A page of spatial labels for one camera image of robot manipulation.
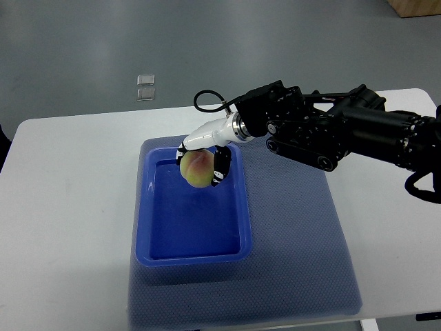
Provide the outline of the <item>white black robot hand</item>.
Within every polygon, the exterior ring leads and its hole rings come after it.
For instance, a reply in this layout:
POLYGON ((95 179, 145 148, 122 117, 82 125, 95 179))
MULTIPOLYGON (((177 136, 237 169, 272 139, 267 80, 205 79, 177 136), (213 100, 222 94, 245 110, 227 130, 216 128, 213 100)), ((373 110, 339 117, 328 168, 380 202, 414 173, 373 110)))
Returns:
POLYGON ((186 152, 209 150, 214 154, 214 178, 211 186, 216 186, 229 173, 232 151, 228 145, 231 142, 245 143, 252 139, 240 115, 235 112, 224 119, 203 124, 184 138, 176 151, 176 164, 180 166, 186 152))

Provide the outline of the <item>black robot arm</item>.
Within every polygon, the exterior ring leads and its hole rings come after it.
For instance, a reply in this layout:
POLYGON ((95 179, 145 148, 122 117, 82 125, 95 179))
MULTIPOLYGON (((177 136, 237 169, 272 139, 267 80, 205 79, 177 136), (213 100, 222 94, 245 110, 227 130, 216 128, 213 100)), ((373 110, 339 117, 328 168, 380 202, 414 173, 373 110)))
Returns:
POLYGON ((276 81, 223 101, 226 117, 202 125, 180 149, 222 148, 265 137, 274 154, 328 172, 356 153, 409 170, 405 190, 439 203, 440 118, 386 111, 385 103, 365 85, 346 93, 304 94, 276 81))

